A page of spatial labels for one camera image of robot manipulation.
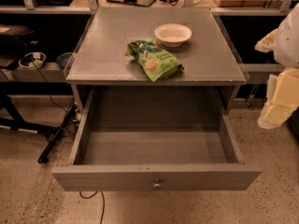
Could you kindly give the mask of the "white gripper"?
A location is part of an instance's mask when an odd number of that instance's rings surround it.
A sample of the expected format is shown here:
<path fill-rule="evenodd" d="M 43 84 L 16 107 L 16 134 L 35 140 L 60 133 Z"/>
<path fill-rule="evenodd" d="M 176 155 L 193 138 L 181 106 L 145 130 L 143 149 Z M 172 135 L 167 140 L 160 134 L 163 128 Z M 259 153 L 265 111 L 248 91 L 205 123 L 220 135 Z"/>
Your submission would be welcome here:
<path fill-rule="evenodd" d="M 274 58 L 286 68 L 267 80 L 267 101 L 263 105 L 258 125 L 263 129 L 280 127 L 299 107 L 299 4 L 255 47 L 257 51 L 274 51 Z"/>

